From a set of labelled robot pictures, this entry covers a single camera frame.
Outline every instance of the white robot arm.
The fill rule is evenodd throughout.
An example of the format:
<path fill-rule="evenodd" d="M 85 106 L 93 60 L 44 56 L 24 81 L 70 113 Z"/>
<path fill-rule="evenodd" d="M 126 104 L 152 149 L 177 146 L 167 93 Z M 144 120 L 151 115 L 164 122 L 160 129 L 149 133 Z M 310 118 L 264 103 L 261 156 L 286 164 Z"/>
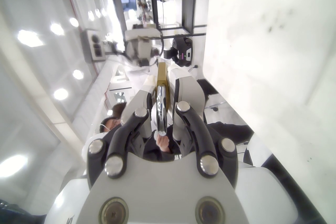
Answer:
<path fill-rule="evenodd" d="M 66 185 L 45 224 L 294 223 L 295 207 L 277 182 L 268 183 L 272 187 L 267 189 L 268 196 L 256 198 L 267 204 L 270 212 L 266 213 L 258 204 L 250 204 L 254 198 L 246 197 L 248 188 L 242 192 L 239 185 L 239 192 L 235 191 L 239 180 L 236 147 L 230 139 L 210 133 L 202 119 L 202 89 L 180 68 L 169 74 L 169 107 L 163 98 L 162 103 L 172 114 L 173 138 L 182 158 L 171 162 L 143 159 L 144 145 L 151 136 L 155 87 L 155 80 L 148 80 L 126 106 L 122 126 L 114 135 L 107 133 L 91 142 L 87 179 Z M 243 202 L 237 194 L 245 198 Z M 279 194 L 285 206 L 273 205 L 272 194 Z M 249 207 L 253 213 L 247 218 Z M 286 222 L 279 222 L 279 215 L 288 212 Z"/>

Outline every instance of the face mask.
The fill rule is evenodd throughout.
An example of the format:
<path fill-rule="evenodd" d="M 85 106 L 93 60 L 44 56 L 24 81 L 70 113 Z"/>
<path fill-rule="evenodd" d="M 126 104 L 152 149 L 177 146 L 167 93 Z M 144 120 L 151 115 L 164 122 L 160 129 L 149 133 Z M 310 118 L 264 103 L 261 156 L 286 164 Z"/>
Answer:
<path fill-rule="evenodd" d="M 100 126 L 103 126 L 104 128 L 106 128 L 106 130 L 108 130 L 108 131 L 109 131 L 108 127 L 106 127 L 105 125 L 103 125 L 103 124 L 100 124 Z"/>

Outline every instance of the ceiling light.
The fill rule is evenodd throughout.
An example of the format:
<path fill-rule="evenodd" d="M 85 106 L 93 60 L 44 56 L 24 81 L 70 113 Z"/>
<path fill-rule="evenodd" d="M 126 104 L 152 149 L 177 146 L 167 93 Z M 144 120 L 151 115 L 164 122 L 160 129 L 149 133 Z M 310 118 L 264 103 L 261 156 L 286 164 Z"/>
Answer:
<path fill-rule="evenodd" d="M 95 10 L 95 13 L 96 13 L 96 15 L 97 15 L 98 18 L 101 18 L 101 17 L 102 17 L 102 14 L 101 14 L 101 12 L 99 11 L 99 9 L 96 9 L 96 10 Z"/>
<path fill-rule="evenodd" d="M 72 24 L 72 26 L 74 26 L 74 27 L 78 27 L 79 26 L 79 23 L 78 23 L 78 21 L 77 21 L 77 19 L 76 18 L 70 18 L 70 24 Z"/>
<path fill-rule="evenodd" d="M 12 176 L 24 167 L 28 159 L 22 155 L 12 156 L 0 164 L 0 178 Z"/>
<path fill-rule="evenodd" d="M 64 30 L 62 29 L 60 24 L 52 24 L 50 26 L 50 30 L 56 35 L 64 35 Z"/>
<path fill-rule="evenodd" d="M 27 30 L 20 30 L 18 34 L 19 41 L 29 47 L 42 46 L 42 41 L 37 37 L 37 33 Z"/>
<path fill-rule="evenodd" d="M 103 8 L 102 9 L 102 15 L 105 17 L 106 15 L 107 15 L 107 12 L 106 12 L 106 10 Z"/>
<path fill-rule="evenodd" d="M 94 21 L 95 16 L 93 15 L 93 12 L 90 10 L 87 14 L 89 15 L 89 20 Z"/>
<path fill-rule="evenodd" d="M 60 101 L 66 99 L 67 96 L 68 96 L 68 93 L 64 88 L 57 89 L 54 92 L 55 99 L 58 99 Z"/>
<path fill-rule="evenodd" d="M 72 76 L 78 80 L 81 80 L 84 77 L 83 72 L 80 70 L 74 70 L 74 72 L 72 73 Z"/>

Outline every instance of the white ceiling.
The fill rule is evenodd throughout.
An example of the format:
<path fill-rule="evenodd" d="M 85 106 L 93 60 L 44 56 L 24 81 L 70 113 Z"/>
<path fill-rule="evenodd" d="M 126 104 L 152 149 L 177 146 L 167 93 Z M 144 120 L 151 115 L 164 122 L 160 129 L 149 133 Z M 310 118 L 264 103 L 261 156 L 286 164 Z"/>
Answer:
<path fill-rule="evenodd" d="M 88 11 L 102 9 L 105 3 L 107 0 L 77 0 L 80 10 L 76 16 L 70 0 L 0 0 L 0 12 L 5 16 L 13 40 L 17 40 L 18 32 L 24 29 L 36 32 L 43 42 L 42 46 L 33 48 L 19 41 L 15 43 L 50 97 L 56 89 L 68 91 L 68 98 L 54 102 L 70 120 L 84 101 L 97 72 L 92 63 L 85 62 L 80 30 L 73 27 L 69 19 L 78 17 L 82 29 L 111 32 L 108 19 L 88 20 Z M 52 23 L 60 24 L 64 35 L 52 33 Z M 77 173 L 80 164 L 34 113 L 5 69 L 8 68 L 0 67 L 0 163 L 12 155 L 22 154 L 28 157 L 28 164 L 13 176 L 0 178 L 0 198 L 30 213 L 45 214 L 58 195 L 64 177 L 69 176 L 69 171 Z M 75 69 L 83 72 L 82 80 L 73 77 Z"/>

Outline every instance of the person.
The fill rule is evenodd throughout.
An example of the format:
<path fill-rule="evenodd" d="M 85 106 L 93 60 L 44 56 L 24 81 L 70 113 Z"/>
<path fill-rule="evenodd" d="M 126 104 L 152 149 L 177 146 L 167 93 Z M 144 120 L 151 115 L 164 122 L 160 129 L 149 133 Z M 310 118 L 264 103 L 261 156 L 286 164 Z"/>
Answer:
<path fill-rule="evenodd" d="M 99 126 L 101 133 L 107 133 L 111 130 L 116 131 L 120 126 L 121 114 L 126 107 L 126 103 L 116 104 L 112 108 L 112 115 L 105 118 Z"/>

